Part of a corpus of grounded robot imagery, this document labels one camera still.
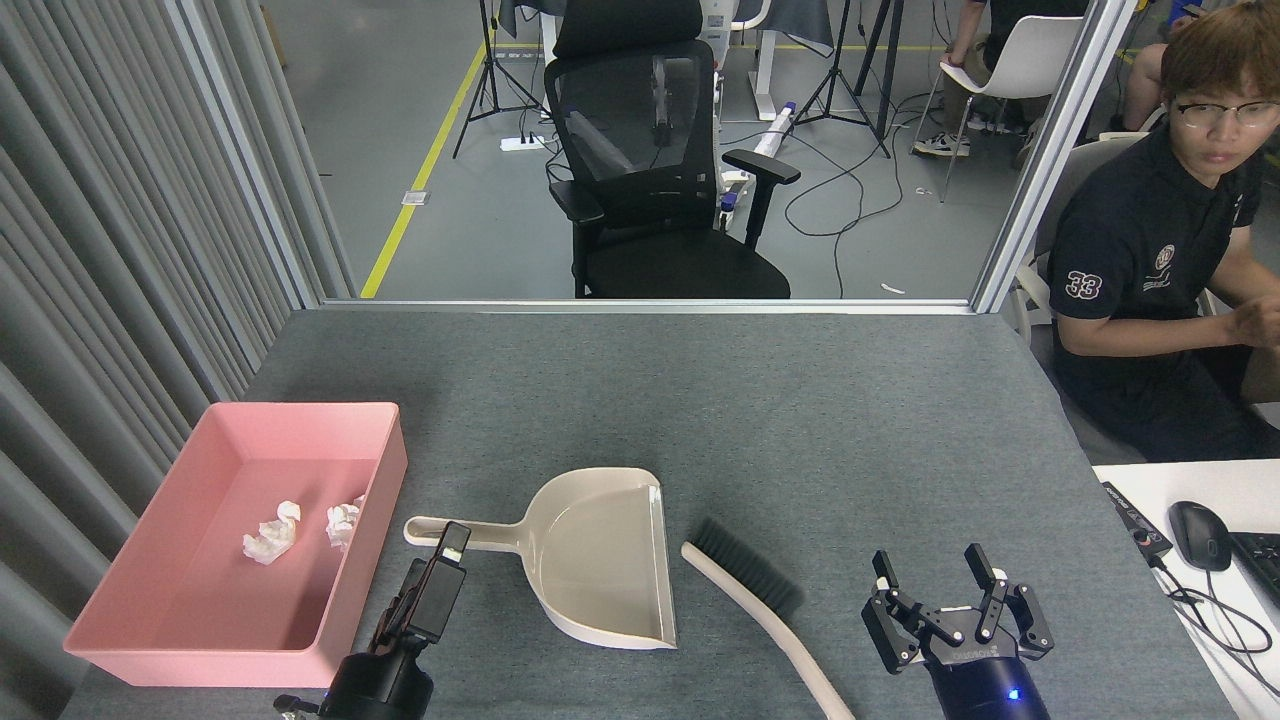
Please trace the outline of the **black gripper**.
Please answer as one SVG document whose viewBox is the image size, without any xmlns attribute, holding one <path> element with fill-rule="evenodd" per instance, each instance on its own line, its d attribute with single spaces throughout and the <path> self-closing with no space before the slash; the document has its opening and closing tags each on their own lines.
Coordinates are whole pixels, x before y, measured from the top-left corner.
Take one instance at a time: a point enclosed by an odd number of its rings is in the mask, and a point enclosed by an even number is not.
<svg viewBox="0 0 1280 720">
<path fill-rule="evenodd" d="M 376 625 L 376 653 L 352 653 L 340 662 L 320 717 L 425 717 L 434 680 L 420 669 L 416 651 L 390 650 L 408 632 L 428 643 L 440 641 L 466 578 L 461 559 L 470 534 L 468 527 L 448 521 L 434 555 L 411 562 Z"/>
<path fill-rule="evenodd" d="M 965 560 L 983 591 L 975 632 L 956 646 L 956 628 L 933 609 L 900 589 L 890 555 L 872 557 L 874 589 L 861 610 L 870 639 L 887 673 L 897 675 L 915 662 L 925 641 L 925 669 L 946 719 L 1048 719 L 1050 711 L 1024 661 L 1043 659 L 1055 641 L 1034 589 L 993 568 L 980 543 L 965 548 Z M 1012 611 L 1019 635 L 1000 625 Z"/>
</svg>

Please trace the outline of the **person's right hand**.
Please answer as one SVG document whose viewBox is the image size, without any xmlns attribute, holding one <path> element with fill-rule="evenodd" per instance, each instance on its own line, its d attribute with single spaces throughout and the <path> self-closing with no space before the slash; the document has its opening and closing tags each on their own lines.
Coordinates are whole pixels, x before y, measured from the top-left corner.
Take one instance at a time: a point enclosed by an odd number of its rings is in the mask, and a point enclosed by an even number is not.
<svg viewBox="0 0 1280 720">
<path fill-rule="evenodd" d="M 1254 348 L 1279 346 L 1279 296 L 1244 301 L 1230 315 L 1231 337 Z"/>
</svg>

